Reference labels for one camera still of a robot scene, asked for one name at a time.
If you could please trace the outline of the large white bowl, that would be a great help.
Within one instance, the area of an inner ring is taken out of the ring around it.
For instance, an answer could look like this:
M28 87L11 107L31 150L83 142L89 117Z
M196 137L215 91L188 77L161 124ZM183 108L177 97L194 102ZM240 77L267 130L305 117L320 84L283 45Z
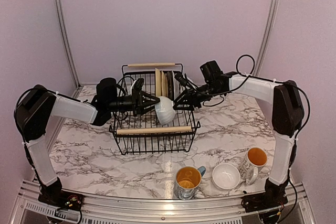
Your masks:
M161 125L167 125L176 116L176 111L173 109L174 103L171 99L164 96L159 96L159 103L155 104L156 117Z

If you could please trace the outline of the red and teal plate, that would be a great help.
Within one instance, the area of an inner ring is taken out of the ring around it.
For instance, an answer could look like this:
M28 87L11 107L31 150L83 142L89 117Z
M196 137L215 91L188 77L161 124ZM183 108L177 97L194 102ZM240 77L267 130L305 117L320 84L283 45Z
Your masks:
M175 79L175 73L174 71L172 71L172 86L173 86L173 99L175 100L176 99L176 96L177 96L177 90L176 90L176 79Z

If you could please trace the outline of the cream bird pattern plate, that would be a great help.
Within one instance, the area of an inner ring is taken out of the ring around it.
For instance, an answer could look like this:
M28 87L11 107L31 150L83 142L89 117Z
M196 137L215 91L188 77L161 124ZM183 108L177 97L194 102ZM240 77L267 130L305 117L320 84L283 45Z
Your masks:
M162 96L167 97L168 95L167 77L164 71L161 71L161 92Z

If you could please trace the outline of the pale yellow round plate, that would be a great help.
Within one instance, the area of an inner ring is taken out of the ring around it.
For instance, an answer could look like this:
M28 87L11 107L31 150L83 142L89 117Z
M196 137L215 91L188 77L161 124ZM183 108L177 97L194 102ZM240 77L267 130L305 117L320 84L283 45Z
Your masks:
M161 71L158 68L155 68L155 96L159 97L162 95L162 80L161 80Z

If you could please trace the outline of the black wire dish rack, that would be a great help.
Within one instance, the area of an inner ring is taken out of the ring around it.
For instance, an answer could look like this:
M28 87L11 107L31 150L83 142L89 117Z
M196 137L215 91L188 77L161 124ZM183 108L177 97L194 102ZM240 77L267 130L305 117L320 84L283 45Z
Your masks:
M126 94L131 93L132 83L144 79L142 90L155 95L155 68L164 71L183 73L181 63L145 63L122 66L122 78L119 84ZM177 96L185 88L176 82ZM122 155L142 153L189 152L200 123L195 120L190 110L177 110L176 116L167 125L161 125L155 110L144 115L133 115L132 112L117 112L109 131L112 133Z

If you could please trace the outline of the small white bowl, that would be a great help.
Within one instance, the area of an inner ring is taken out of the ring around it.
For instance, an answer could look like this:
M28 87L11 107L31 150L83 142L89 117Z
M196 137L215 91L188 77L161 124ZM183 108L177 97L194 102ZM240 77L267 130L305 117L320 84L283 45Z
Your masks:
M219 164L212 171L212 181L218 189L231 190L239 185L240 173L232 164Z

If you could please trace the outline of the grey reindeer plate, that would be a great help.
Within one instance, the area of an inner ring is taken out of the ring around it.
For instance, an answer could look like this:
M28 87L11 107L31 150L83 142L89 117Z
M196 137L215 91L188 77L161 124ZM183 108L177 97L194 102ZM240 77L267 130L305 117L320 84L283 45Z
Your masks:
M171 100L174 100L174 84L173 84L172 71L168 71L166 73L166 77L167 77L167 97Z

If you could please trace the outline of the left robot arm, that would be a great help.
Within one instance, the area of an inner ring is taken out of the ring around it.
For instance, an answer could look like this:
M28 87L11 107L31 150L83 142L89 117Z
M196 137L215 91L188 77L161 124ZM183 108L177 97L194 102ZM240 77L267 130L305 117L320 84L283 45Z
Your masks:
M46 132L51 118L69 119L93 126L103 126L113 113L143 115L160 99L143 91L142 78L135 81L131 94L115 78L102 79L90 102L80 101L36 85L26 90L14 109L14 120L23 139L25 154L40 184L41 194L54 205L66 202L66 193L51 163Z

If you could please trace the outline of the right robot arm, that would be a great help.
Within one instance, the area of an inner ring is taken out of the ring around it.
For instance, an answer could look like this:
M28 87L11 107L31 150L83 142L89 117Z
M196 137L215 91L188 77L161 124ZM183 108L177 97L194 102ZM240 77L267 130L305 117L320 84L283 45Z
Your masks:
M229 93L247 95L271 104L271 123L276 140L271 172L265 182L265 191L243 197L243 205L248 208L286 204L285 189L290 182L290 168L296 157L297 136L304 127L301 90L292 80L268 80L238 71L224 73L215 60L203 64L200 69L205 80L200 87L182 74L175 74L174 78L186 89L175 99L174 108L192 111L200 108L204 101Z

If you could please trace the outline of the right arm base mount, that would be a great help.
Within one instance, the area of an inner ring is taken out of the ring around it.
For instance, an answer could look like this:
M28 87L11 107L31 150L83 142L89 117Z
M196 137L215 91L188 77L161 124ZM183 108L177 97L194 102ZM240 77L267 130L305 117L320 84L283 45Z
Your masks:
M272 196L267 193L258 193L245 195L241 200L241 205L246 212L261 211L275 207L280 207L280 209L283 209L287 203L288 199L286 194Z

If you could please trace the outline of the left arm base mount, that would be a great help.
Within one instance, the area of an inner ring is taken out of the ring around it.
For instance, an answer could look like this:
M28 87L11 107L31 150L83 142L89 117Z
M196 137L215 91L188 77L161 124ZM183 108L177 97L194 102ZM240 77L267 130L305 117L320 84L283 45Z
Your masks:
M40 194L38 200L48 205L55 206L60 209L69 209L80 211L82 207L84 196L82 194L75 194L67 191L61 191L59 195L47 196Z

